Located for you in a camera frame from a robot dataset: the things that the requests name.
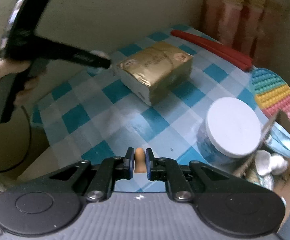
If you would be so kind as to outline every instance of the gold package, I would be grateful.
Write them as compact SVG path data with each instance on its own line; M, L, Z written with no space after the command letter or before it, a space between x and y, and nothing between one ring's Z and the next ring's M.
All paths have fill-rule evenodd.
M193 56L166 42L157 42L122 61L122 82L152 106L188 79Z

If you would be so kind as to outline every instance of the jar with white lid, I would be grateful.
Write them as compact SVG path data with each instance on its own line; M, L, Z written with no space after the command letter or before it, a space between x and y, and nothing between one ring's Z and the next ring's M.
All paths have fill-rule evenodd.
M211 165L232 173L261 139L255 112L237 98L220 98L209 108L197 133L197 146Z

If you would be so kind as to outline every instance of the checkered tablecloth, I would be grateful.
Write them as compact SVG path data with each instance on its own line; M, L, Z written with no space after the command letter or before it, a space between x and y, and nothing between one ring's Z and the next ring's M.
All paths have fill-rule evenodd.
M210 105L221 97L244 101L262 124L267 121L249 90L249 73L197 45L170 36L173 29L209 38L177 25L111 55L115 64L157 41L165 41L194 56L189 80L155 106L143 103L112 70L94 76L89 69L37 104L33 121L43 125L60 166L80 159L101 163L107 157L124 156L128 147L150 147L156 157L173 158L185 165L190 160L205 162L197 148L196 133ZM153 192L164 191L165 186L163 182L149 182L146 174L134 174L132 180L118 181L115 190Z

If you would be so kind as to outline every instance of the white lid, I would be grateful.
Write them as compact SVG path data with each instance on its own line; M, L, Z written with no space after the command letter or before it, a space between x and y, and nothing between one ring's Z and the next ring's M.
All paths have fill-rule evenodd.
M261 125L255 112L236 98L220 98L209 108L206 132L215 148L232 158L242 158L259 145Z

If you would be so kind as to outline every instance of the human hand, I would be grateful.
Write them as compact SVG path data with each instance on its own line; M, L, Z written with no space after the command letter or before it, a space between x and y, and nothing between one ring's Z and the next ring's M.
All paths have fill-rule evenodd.
M0 59L0 79L10 73L20 73L29 68L29 61L16 61L11 59ZM32 90L37 87L40 77L29 79L24 84L24 89L17 93L14 101L15 106L23 105L30 97Z

